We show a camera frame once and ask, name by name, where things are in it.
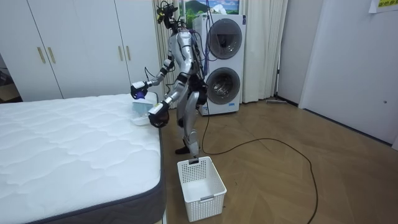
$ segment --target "silver robot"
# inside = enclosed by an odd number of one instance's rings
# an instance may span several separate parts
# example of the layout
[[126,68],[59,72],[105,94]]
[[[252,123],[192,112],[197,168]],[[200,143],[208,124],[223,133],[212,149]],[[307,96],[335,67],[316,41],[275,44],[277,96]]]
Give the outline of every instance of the silver robot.
[[173,4],[168,3],[165,6],[162,4],[158,6],[157,22],[159,24],[163,22],[166,28],[173,31],[169,37],[167,59],[164,60],[162,68],[153,79],[131,85],[131,96],[136,99],[137,95],[145,95],[149,87],[159,85],[166,74],[174,68],[174,61],[176,61],[180,67],[180,73],[171,90],[165,95],[165,100],[149,110],[149,120],[156,128],[164,127],[169,121],[170,104],[178,100],[177,125],[185,146],[177,149],[175,153],[190,152],[193,157],[196,157],[200,146],[198,133],[193,126],[197,117],[197,108],[206,103],[207,86],[203,81],[201,53],[195,39],[192,39],[193,34],[182,25],[182,22],[173,17],[177,9]]

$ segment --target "mattress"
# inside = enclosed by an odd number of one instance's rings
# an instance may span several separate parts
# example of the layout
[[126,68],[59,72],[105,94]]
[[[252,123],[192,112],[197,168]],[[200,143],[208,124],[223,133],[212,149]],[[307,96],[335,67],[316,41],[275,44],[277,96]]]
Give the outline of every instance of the mattress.
[[[147,100],[156,102],[155,93]],[[0,223],[155,223],[160,131],[130,95],[0,105]]]

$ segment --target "baseboard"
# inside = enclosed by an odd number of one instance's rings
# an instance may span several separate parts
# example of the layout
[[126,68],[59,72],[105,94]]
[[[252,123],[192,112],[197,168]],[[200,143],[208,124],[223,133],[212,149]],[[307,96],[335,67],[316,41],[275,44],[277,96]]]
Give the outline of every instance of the baseboard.
[[378,142],[380,142],[380,143],[383,143],[383,144],[385,144],[385,145],[387,145],[387,146],[392,147],[392,144],[390,144],[390,143],[388,143],[388,142],[385,142],[385,141],[383,141],[383,140],[381,140],[381,139],[378,139],[378,138],[376,138],[376,137],[374,137],[374,136],[371,136],[371,135],[369,135],[369,134],[366,134],[366,133],[364,133],[364,132],[362,132],[362,131],[359,131],[359,130],[357,130],[357,129],[351,128],[351,127],[349,127],[349,126],[347,126],[347,125],[345,125],[345,124],[342,124],[342,123],[340,123],[340,122],[338,122],[338,121],[335,121],[334,119],[330,119],[330,118],[328,118],[328,117],[326,117],[326,116],[324,116],[324,115],[318,114],[318,113],[316,113],[316,112],[314,112],[314,111],[311,111],[311,110],[308,110],[308,109],[304,109],[304,110],[310,112],[311,114],[315,114],[315,115],[317,115],[317,116],[319,116],[319,117],[321,117],[321,118],[325,118],[325,119],[327,119],[327,120],[329,120],[329,121],[331,121],[331,122],[333,122],[333,123],[335,123],[335,124],[339,124],[340,126],[343,126],[343,127],[348,128],[348,129],[350,129],[350,130],[352,130],[352,131],[355,131],[355,132],[358,133],[358,134],[362,134],[363,136],[366,136],[366,137],[371,138],[371,139],[373,139],[373,140],[375,140],[375,141],[378,141]]

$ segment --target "robot leg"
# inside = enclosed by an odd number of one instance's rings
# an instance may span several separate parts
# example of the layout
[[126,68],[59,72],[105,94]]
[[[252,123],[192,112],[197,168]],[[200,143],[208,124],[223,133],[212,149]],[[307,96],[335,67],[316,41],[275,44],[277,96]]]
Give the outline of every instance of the robot leg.
[[177,102],[177,126],[178,126],[178,134],[181,138],[184,138],[184,113],[185,107],[188,101],[188,85],[184,88],[181,93],[181,97]]
[[184,113],[184,143],[189,148],[191,155],[196,157],[199,154],[198,133],[193,128],[197,120],[197,101],[199,99],[199,92],[194,91],[189,96]]
[[188,87],[186,86],[183,92],[181,93],[181,97],[178,99],[177,103],[177,128],[178,128],[178,134],[181,136],[182,142],[184,143],[184,147],[176,149],[175,150],[176,154],[189,153],[189,148],[184,141],[184,113],[188,101],[188,92],[189,90]]

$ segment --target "washing machine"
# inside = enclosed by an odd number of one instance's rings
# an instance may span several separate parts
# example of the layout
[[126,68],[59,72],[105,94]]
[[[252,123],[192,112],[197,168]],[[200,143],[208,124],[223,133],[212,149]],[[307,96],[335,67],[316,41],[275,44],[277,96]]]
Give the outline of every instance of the washing machine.
[[200,51],[205,51],[207,38],[210,43],[208,71],[205,77],[208,100],[207,104],[199,108],[202,115],[238,111],[243,82],[246,16],[211,16],[214,24],[210,19],[211,25],[207,26],[207,14],[201,14],[193,20],[193,29],[201,36]]

